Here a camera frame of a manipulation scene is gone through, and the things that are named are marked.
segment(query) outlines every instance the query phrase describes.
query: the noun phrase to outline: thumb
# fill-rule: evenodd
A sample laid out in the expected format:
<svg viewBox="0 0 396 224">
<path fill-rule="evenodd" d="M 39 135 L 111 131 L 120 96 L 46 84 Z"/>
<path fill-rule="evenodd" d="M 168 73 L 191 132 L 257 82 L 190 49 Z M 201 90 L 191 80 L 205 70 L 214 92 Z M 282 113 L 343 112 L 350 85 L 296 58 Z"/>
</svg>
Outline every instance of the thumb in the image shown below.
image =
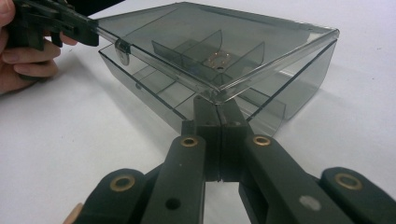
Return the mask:
<svg viewBox="0 0 396 224">
<path fill-rule="evenodd" d="M 12 0 L 0 0 L 0 27 L 9 24 L 15 16 L 15 6 Z"/>
</svg>

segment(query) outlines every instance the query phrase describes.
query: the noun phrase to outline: clear plastic lid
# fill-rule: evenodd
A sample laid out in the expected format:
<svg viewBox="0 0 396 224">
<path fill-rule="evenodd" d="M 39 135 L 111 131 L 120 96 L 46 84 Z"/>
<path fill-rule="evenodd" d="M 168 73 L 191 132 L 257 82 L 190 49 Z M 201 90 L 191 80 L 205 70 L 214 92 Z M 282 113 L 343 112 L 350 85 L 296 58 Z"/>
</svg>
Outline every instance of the clear plastic lid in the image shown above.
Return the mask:
<svg viewBox="0 0 396 224">
<path fill-rule="evenodd" d="M 176 3 L 98 20 L 127 53 L 220 104 L 333 42 L 338 30 Z"/>
</svg>

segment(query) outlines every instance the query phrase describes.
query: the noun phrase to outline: screw hole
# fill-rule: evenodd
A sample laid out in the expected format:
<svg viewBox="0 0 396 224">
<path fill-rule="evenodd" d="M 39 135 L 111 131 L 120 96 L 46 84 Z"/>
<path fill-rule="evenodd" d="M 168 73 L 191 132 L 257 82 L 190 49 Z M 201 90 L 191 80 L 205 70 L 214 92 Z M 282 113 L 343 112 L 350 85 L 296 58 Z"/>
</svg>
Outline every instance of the screw hole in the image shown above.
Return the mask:
<svg viewBox="0 0 396 224">
<path fill-rule="evenodd" d="M 110 188 L 116 192 L 123 192 L 134 186 L 134 177 L 132 175 L 118 175 L 111 183 Z"/>
<path fill-rule="evenodd" d="M 166 201 L 165 206 L 169 210 L 176 210 L 181 206 L 181 203 L 179 199 L 171 198 Z"/>
<path fill-rule="evenodd" d="M 335 175 L 335 182 L 346 189 L 360 190 L 363 184 L 353 175 L 350 174 L 337 174 Z"/>
<path fill-rule="evenodd" d="M 131 183 L 131 180 L 128 178 L 122 178 L 116 181 L 116 186 L 119 188 L 123 188 Z"/>
<path fill-rule="evenodd" d="M 262 146 L 262 147 L 266 147 L 269 146 L 271 144 L 271 140 L 266 138 L 266 137 L 262 137 L 262 136 L 256 136 L 253 138 L 253 142 L 256 145 Z"/>
<path fill-rule="evenodd" d="M 183 147 L 195 147 L 198 144 L 198 140 L 192 137 L 186 137 L 181 140 Z"/>
</svg>

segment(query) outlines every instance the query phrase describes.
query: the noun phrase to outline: white table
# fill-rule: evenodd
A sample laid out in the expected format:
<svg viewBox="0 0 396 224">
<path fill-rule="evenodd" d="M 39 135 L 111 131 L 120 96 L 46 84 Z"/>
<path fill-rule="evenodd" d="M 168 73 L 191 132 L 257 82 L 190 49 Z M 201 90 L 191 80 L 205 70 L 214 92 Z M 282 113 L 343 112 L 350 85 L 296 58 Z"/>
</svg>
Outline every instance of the white table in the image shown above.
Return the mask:
<svg viewBox="0 0 396 224">
<path fill-rule="evenodd" d="M 93 17 L 171 3 L 127 0 Z M 200 3 L 340 29 L 323 85 L 275 138 L 309 174 L 344 166 L 396 198 L 394 1 Z M 0 223 L 61 223 L 108 173 L 163 162 L 177 133 L 111 75 L 106 45 L 64 47 L 59 76 L 0 96 Z M 205 223 L 248 222 L 236 184 L 208 183 L 205 200 Z"/>
</svg>

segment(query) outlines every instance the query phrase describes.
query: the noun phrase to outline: finger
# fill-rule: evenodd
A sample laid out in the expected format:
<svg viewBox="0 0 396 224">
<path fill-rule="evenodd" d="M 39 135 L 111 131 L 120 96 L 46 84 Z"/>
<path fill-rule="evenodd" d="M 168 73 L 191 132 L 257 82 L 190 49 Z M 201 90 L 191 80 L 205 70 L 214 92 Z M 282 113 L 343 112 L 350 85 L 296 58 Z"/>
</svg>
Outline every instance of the finger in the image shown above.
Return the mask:
<svg viewBox="0 0 396 224">
<path fill-rule="evenodd" d="M 58 66 L 53 60 L 44 63 L 14 64 L 15 72 L 29 77 L 53 77 L 58 73 Z"/>
<path fill-rule="evenodd" d="M 60 54 L 61 50 L 57 46 L 45 40 L 43 51 L 32 48 L 6 49 L 2 57 L 5 63 L 41 63 L 52 60 Z"/>
<path fill-rule="evenodd" d="M 0 69 L 0 92 L 15 91 L 32 85 L 33 81 L 20 79 L 11 66 Z"/>
<path fill-rule="evenodd" d="M 66 220 L 64 221 L 64 224 L 72 224 L 74 221 L 76 221 L 79 213 L 82 210 L 82 203 L 79 203 L 76 205 L 76 207 L 72 210 L 72 212 L 67 216 Z"/>
<path fill-rule="evenodd" d="M 75 46 L 77 44 L 77 40 L 74 40 L 64 34 L 61 33 L 61 40 L 64 42 L 66 45 L 72 45 Z"/>
<path fill-rule="evenodd" d="M 0 27 L 9 24 L 15 16 L 15 6 L 12 0 L 0 0 Z"/>
</svg>

